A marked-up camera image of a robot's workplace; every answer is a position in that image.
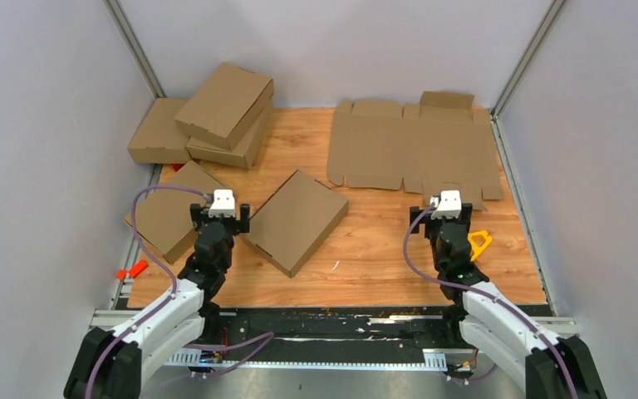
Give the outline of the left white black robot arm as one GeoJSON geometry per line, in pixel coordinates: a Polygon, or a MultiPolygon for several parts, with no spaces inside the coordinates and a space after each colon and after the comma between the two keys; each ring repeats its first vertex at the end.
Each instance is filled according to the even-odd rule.
{"type": "Polygon", "coordinates": [[[131,318],[83,338],[66,380],[65,398],[138,398],[147,380],[184,345],[221,333],[213,297],[225,281],[234,238],[250,230],[251,207],[229,197],[192,204],[194,251],[171,286],[131,318]]]}

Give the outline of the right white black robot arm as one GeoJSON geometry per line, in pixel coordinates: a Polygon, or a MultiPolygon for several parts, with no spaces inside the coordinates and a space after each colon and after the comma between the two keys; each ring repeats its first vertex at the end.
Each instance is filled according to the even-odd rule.
{"type": "Polygon", "coordinates": [[[586,343],[563,337],[509,301],[472,259],[469,241],[473,207],[409,210],[402,249],[407,265],[437,283],[452,301],[441,335],[452,347],[468,344],[489,357],[527,398],[604,398],[606,391],[586,343]],[[422,232],[429,241],[434,276],[412,262],[409,241],[422,232]]]}

